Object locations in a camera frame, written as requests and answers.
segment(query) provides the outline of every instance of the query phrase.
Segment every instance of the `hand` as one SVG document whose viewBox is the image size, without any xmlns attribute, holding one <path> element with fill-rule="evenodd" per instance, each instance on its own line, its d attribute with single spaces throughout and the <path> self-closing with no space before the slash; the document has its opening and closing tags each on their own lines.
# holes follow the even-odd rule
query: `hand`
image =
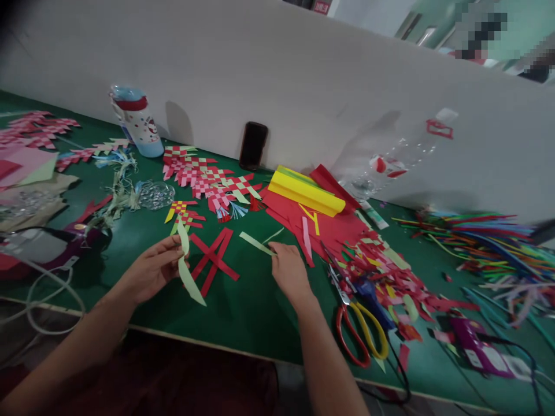
<svg viewBox="0 0 555 416">
<path fill-rule="evenodd" d="M 272 257 L 273 277 L 296 309 L 296 305 L 301 305 L 305 299 L 313 296 L 299 250 L 297 246 L 275 242 L 268 245 L 277 254 Z"/>
<path fill-rule="evenodd" d="M 146 250 L 112 288 L 112 295 L 130 297 L 136 304 L 152 298 L 179 276 L 177 260 L 184 254 L 180 243 L 179 235 L 173 235 Z"/>
</svg>

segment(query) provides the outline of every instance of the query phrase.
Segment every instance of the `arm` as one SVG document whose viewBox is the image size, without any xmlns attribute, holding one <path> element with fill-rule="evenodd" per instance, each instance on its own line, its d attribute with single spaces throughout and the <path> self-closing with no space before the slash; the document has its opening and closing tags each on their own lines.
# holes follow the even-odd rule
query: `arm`
<svg viewBox="0 0 555 416">
<path fill-rule="evenodd" d="M 64 393 L 64 382 L 105 363 L 121 340 L 138 304 L 178 275 L 179 236 L 146 250 L 118 283 L 83 317 L 68 337 L 0 403 L 2 415 L 38 413 Z"/>
<path fill-rule="evenodd" d="M 295 246 L 270 243 L 272 274 L 297 312 L 308 391 L 318 416 L 368 415 L 368 408 L 312 294 Z"/>
</svg>

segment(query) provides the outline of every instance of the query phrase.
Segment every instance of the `scissors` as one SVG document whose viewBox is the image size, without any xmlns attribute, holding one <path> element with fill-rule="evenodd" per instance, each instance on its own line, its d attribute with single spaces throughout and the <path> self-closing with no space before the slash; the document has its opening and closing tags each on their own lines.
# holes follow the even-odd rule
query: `scissors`
<svg viewBox="0 0 555 416">
<path fill-rule="evenodd" d="M 335 260 L 335 258 L 331 255 L 331 253 L 324 246 L 324 244 L 322 244 L 322 246 L 324 247 L 327 255 L 330 258 L 330 260 L 334 263 L 334 265 L 336 265 L 336 268 L 338 268 L 339 266 L 337 266 L 337 261 Z M 341 305 L 339 306 L 339 309 L 337 311 L 337 317 L 335 319 L 335 325 L 336 325 L 336 328 L 337 328 L 337 333 L 339 335 L 339 340 L 341 341 L 341 344 L 343 345 L 343 348 L 345 349 L 345 351 L 347 351 L 351 360 L 353 360 L 353 362 L 357 366 L 362 367 L 362 368 L 366 368 L 370 365 L 370 353 L 368 352 L 368 347 L 370 348 L 370 351 L 372 352 L 372 354 L 377 359 L 385 360 L 387 358 L 388 354 L 389 354 L 389 347 L 387 345 L 386 334 L 385 334 L 382 326 L 380 325 L 380 323 L 378 322 L 376 317 L 374 315 L 372 315 L 368 311 L 368 309 L 366 309 L 363 305 L 361 305 L 359 302 L 356 302 L 356 301 L 351 302 L 351 300 L 349 299 L 348 294 L 341 288 L 339 276 L 336 273 L 336 271 L 335 271 L 335 269 L 332 265 L 328 265 L 328 271 L 330 273 L 331 281 L 332 281 L 333 285 L 335 286 L 335 288 L 337 289 L 337 291 L 339 292 L 339 298 L 341 299 Z M 353 289 L 353 291 L 356 292 L 356 290 L 352 286 L 351 282 L 349 281 L 349 278 L 344 276 L 344 280 L 349 284 L 349 286 Z M 360 326 L 362 327 L 362 331 L 364 332 L 364 338 L 366 339 L 368 347 L 366 346 L 366 344 L 364 344 L 363 340 L 361 339 L 361 337 L 358 335 L 357 331 L 353 327 L 353 324 L 351 323 L 351 320 L 349 318 L 349 313 L 347 311 L 347 306 L 350 306 L 353 309 L 355 315 L 357 316 L 358 321 L 360 323 Z M 370 335 L 370 330 L 368 328 L 368 324 L 367 324 L 366 320 L 364 319 L 363 313 L 368 318 L 370 318 L 370 320 L 372 321 L 372 323 L 374 324 L 374 326 L 378 330 L 378 334 L 379 334 L 379 337 L 380 337 L 380 343 L 382 345 L 382 350 L 380 352 L 378 352 L 376 350 L 376 347 L 374 346 L 374 343 L 372 341 L 372 337 Z M 361 361 L 359 361 L 353 355 L 353 353 L 349 350 L 347 344 L 345 343 L 345 339 L 343 338 L 343 332 L 341 331 L 341 324 L 343 323 L 343 318 L 345 318 L 344 319 L 345 324 L 346 324 L 347 328 L 349 329 L 349 332 L 354 336 L 357 344 L 362 349 L 363 359 Z"/>
</svg>

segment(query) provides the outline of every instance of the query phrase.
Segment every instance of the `smartphone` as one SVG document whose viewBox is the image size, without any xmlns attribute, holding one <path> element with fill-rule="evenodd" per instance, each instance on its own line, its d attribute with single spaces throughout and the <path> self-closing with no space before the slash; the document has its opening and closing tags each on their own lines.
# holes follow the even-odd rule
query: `smartphone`
<svg viewBox="0 0 555 416">
<path fill-rule="evenodd" d="M 264 124 L 249 121 L 245 125 L 243 146 L 241 147 L 241 156 L 239 158 L 239 166 L 241 168 L 252 171 L 258 169 L 267 137 L 268 127 Z"/>
</svg>

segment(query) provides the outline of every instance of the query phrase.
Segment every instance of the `green table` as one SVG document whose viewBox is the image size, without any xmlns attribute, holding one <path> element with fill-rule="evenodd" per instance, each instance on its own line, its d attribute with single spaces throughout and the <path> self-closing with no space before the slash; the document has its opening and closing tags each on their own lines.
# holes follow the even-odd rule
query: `green table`
<svg viewBox="0 0 555 416">
<path fill-rule="evenodd" d="M 104 142 L 108 138 L 123 136 L 119 126 L 115 124 L 0 92 L 0 112 L 19 110 L 48 110 L 57 117 L 77 119 L 82 128 L 74 128 L 67 138 L 84 147 Z M 5 117 L 0 120 L 2 125 L 5 125 L 11 119 Z M 230 134 L 236 135 L 238 132 L 230 132 Z M 55 144 L 62 152 L 72 148 L 60 140 Z M 139 171 L 131 175 L 133 182 L 148 179 L 162 180 L 161 158 L 146 159 L 138 152 L 135 155 L 139 161 Z M 219 161 L 217 164 L 219 168 L 231 169 L 236 175 L 247 173 L 239 168 L 234 159 L 205 151 L 199 151 L 198 156 L 213 157 Z M 78 218 L 85 206 L 93 199 L 100 201 L 104 198 L 107 194 L 106 187 L 111 185 L 113 179 L 111 169 L 98 169 L 92 162 L 71 165 L 64 173 L 74 174 L 82 181 L 64 194 L 69 207 L 53 218 L 49 224 L 59 229 Z M 268 173 L 256 173 L 254 183 L 268 180 Z M 190 188 L 177 186 L 175 188 L 177 200 L 193 199 Z M 391 204 L 384 208 L 380 208 L 378 203 L 373 205 L 386 220 L 390 217 L 412 218 L 410 210 Z M 137 309 L 131 320 L 131 326 L 162 336 L 241 354 L 302 364 L 294 314 L 274 282 L 271 275 L 271 261 L 266 254 L 239 238 L 239 233 L 245 231 L 262 241 L 282 226 L 264 211 L 249 213 L 239 220 L 219 224 L 216 216 L 208 210 L 206 200 L 199 201 L 199 205 L 195 206 L 194 210 L 205 216 L 207 221 L 203 222 L 203 228 L 192 228 L 191 232 L 196 233 L 208 246 L 224 227 L 234 231 L 224 261 L 240 274 L 240 279 L 237 282 L 233 281 L 223 272 L 218 271 L 206 298 L 208 307 L 202 307 L 193 302 L 182 288 L 180 281 L 174 280 L 151 301 Z M 114 285 L 143 250 L 169 235 L 173 222 L 164 224 L 167 212 L 168 209 L 125 212 L 113 228 L 113 239 L 108 249 L 102 255 L 91 253 L 75 265 L 72 286 L 88 309 L 92 308 L 95 302 Z M 382 237 L 393 249 L 404 255 L 412 265 L 414 273 L 425 282 L 431 292 L 441 293 L 450 299 L 464 300 L 460 286 L 479 282 L 479 279 L 469 273 L 455 271 L 454 268 L 459 264 L 458 259 L 422 238 L 411 239 L 412 232 L 399 227 L 394 221 L 389 223 L 391 226 L 381 232 Z M 278 241 L 296 244 L 294 236 L 289 231 L 282 232 Z M 202 253 L 198 247 L 192 244 L 191 264 L 196 265 L 201 256 Z M 308 270 L 310 284 L 320 301 L 330 328 L 334 328 L 338 305 L 337 293 L 326 276 L 324 263 L 316 258 L 315 264 L 315 268 Z M 200 285 L 208 270 L 209 267 L 206 267 L 199 277 Z M 450 274 L 453 282 L 446 282 L 442 272 Z M 3 298 L 21 301 L 25 299 L 30 284 L 31 280 L 1 282 L 0 295 Z M 71 312 L 78 309 L 75 301 L 65 292 L 52 299 L 50 303 L 58 310 Z M 465 313 L 468 317 L 483 321 L 478 313 L 466 311 Z M 555 325 L 552 321 L 541 320 L 541 323 L 548 332 L 555 333 Z M 452 353 L 446 351 L 439 342 L 429 336 L 427 328 L 433 327 L 433 324 L 419 319 L 416 328 L 424 338 L 424 342 L 408 343 L 410 348 L 408 376 L 414 394 L 481 408 L 493 408 L 502 413 L 532 414 L 535 412 L 532 389 L 528 384 L 498 377 L 487 380 L 477 372 L 461 367 Z M 519 330 L 513 331 L 510 338 L 529 349 L 545 373 L 555 378 L 553 351 L 531 325 L 525 323 Z M 394 335 L 392 342 L 395 350 L 398 351 L 399 340 Z M 369 369 L 355 366 L 351 366 L 351 369 L 359 380 L 401 389 L 400 378 L 396 371 L 397 365 L 392 354 L 389 360 L 391 365 L 386 365 L 385 374 L 375 363 Z M 545 393 L 542 397 L 546 414 L 555 411 L 553 398 Z"/>
</svg>

